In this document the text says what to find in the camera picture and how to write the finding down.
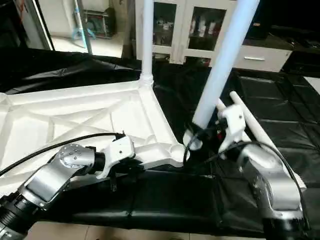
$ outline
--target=silver robotic arm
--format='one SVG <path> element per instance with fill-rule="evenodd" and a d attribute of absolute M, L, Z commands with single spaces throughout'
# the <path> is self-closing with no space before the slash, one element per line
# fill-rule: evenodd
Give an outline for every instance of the silver robotic arm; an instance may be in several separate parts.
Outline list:
<path fill-rule="evenodd" d="M 0 199 L 0 240 L 22 240 L 42 213 L 65 191 L 73 177 L 99 171 L 106 178 L 121 160 L 135 156 L 128 136 L 113 141 L 103 152 L 71 143 L 63 146 L 15 193 Z"/>
<path fill-rule="evenodd" d="M 239 172 L 248 181 L 266 239 L 304 239 L 301 238 L 305 237 L 301 191 L 283 161 L 254 142 L 242 142 L 246 123 L 239 105 L 220 111 L 218 117 L 225 130 L 218 152 L 223 159 L 236 161 Z M 240 143 L 239 147 L 229 148 L 234 143 Z"/>

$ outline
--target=black tablecloth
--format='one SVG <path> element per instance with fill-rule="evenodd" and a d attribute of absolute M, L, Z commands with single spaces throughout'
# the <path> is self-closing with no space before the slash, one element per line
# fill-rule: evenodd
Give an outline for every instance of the black tablecloth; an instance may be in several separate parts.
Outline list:
<path fill-rule="evenodd" d="M 141 63 L 82 53 L 0 49 L 0 91 L 17 94 L 137 80 Z M 156 63 L 154 92 L 179 142 L 193 116 L 209 68 Z M 320 237 L 320 96 L 301 76 L 234 69 L 222 94 L 236 90 L 292 168 L 314 235 Z M 191 161 L 209 155 L 208 144 Z M 122 228 L 263 237 L 247 182 L 235 164 L 219 160 L 199 173 L 162 166 L 65 192 L 46 219 Z"/>

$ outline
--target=floor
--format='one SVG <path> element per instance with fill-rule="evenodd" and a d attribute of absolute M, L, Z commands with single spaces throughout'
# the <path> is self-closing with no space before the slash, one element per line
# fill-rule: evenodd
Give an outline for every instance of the floor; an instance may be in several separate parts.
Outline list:
<path fill-rule="evenodd" d="M 51 36 L 54 49 L 61 52 L 81 52 L 87 53 L 87 49 L 84 48 L 82 39 L 72 40 L 72 38 Z M 90 43 L 93 55 L 110 56 L 121 58 L 124 33 L 118 32 L 112 39 L 90 37 Z"/>
<path fill-rule="evenodd" d="M 113 227 L 38 222 L 25 240 L 254 240 L 261 238 L 220 237 L 181 232 L 126 230 Z"/>

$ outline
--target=white pole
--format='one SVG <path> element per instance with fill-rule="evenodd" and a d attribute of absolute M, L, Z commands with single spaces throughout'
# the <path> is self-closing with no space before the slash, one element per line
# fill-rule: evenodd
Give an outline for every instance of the white pole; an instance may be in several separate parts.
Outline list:
<path fill-rule="evenodd" d="M 214 113 L 258 4 L 259 0 L 237 0 L 229 28 L 192 119 L 202 129 L 208 126 Z"/>
<path fill-rule="evenodd" d="M 141 85 L 152 85 L 152 47 L 154 34 L 154 0 L 143 1 L 143 37 L 142 37 L 142 72 Z"/>

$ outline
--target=cabinet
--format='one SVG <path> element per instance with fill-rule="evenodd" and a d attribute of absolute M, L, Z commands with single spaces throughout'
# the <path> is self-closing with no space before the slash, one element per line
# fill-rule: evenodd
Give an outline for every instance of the cabinet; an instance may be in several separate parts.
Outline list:
<path fill-rule="evenodd" d="M 170 63 L 202 58 L 211 66 L 237 2 L 234 0 L 155 0 L 153 52 Z M 135 1 L 136 55 L 142 58 L 143 0 Z"/>
<path fill-rule="evenodd" d="M 291 50 L 243 45 L 234 67 L 278 73 L 291 53 Z"/>

